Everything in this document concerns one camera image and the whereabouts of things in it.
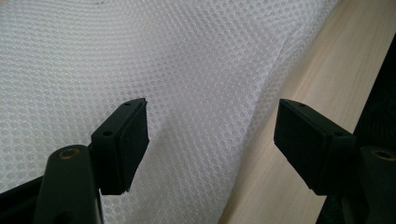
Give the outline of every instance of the black plastic part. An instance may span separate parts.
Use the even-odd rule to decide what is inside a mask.
[[[34,223],[103,223],[87,147],[64,147],[49,156]]]
[[[348,186],[344,191],[341,202],[345,223],[366,223],[367,217],[370,214],[370,209],[360,182]]]
[[[145,99],[120,105],[92,134],[103,195],[120,195],[131,187],[149,144],[146,105]]]
[[[359,178],[370,210],[365,223],[396,223],[396,153],[380,147],[360,153]]]
[[[281,99],[274,140],[317,195],[337,193],[355,136],[308,105]]]
[[[0,223],[32,223],[42,176],[0,194]]]

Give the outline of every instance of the light wood table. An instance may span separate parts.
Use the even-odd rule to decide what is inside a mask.
[[[396,31],[396,1],[340,0],[293,69],[282,98],[353,132]],[[316,196],[274,145],[276,110],[247,148],[219,223],[315,223]]]

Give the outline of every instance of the wooden surface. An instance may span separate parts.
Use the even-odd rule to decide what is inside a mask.
[[[341,0],[287,79],[303,102],[353,132],[396,31],[396,1]],[[219,223],[315,223],[316,196],[273,141],[276,108],[247,149]]]

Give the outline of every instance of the white textured fabric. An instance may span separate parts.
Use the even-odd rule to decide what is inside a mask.
[[[146,97],[150,144],[107,223],[216,223],[241,155],[334,0],[0,4],[0,191]]]

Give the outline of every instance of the metal rivet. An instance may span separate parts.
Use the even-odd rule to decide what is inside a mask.
[[[61,153],[59,153],[59,159],[61,160],[70,160],[76,157],[79,154],[78,148],[68,148]]]
[[[393,152],[388,152],[382,149],[373,149],[373,155],[384,161],[396,161],[396,155]]]

